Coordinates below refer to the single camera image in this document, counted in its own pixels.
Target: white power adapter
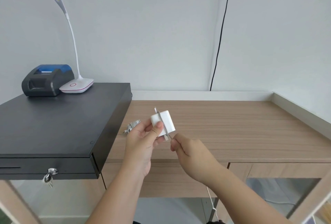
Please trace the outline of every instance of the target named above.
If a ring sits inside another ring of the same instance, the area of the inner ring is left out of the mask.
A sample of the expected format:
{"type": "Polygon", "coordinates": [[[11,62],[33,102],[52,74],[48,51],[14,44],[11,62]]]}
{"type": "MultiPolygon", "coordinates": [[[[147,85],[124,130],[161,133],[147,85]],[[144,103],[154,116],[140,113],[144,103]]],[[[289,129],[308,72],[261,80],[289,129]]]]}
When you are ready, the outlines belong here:
{"type": "Polygon", "coordinates": [[[159,121],[162,121],[163,130],[159,134],[159,137],[164,136],[165,140],[168,140],[169,138],[171,138],[169,136],[169,133],[176,130],[175,126],[173,125],[173,122],[171,120],[170,113],[169,113],[169,111],[159,112],[156,108],[154,108],[154,110],[155,110],[156,114],[151,116],[152,125],[155,126],[156,123],[158,123],[159,121]]]}

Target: receipt printer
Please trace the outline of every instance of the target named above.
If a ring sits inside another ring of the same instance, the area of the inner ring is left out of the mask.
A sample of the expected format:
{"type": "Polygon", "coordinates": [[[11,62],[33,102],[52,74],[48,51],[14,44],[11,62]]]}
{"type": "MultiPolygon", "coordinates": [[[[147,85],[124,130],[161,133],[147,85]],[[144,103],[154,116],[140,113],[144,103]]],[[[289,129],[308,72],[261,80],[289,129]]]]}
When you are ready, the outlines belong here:
{"type": "Polygon", "coordinates": [[[22,81],[28,97],[56,96],[60,87],[75,78],[67,64],[42,64],[34,68],[22,81]]]}

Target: black cable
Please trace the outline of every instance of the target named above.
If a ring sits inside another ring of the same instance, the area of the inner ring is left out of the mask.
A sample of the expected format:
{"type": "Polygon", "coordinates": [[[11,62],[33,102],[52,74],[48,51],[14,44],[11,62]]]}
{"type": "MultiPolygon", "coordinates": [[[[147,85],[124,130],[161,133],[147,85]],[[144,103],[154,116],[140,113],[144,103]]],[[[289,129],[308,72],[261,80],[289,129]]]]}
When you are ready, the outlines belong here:
{"type": "Polygon", "coordinates": [[[217,55],[216,55],[215,69],[214,69],[214,74],[213,74],[212,82],[210,84],[210,91],[212,90],[212,86],[213,86],[213,81],[214,81],[214,76],[215,76],[215,71],[216,71],[216,66],[217,66],[217,59],[218,59],[219,47],[221,46],[223,25],[224,25],[224,19],[225,19],[225,14],[226,14],[226,9],[227,9],[227,3],[228,3],[228,1],[229,0],[226,0],[225,12],[224,12],[223,21],[222,21],[222,27],[221,27],[221,35],[219,36],[219,43],[218,43],[218,50],[217,50],[217,55]]]}

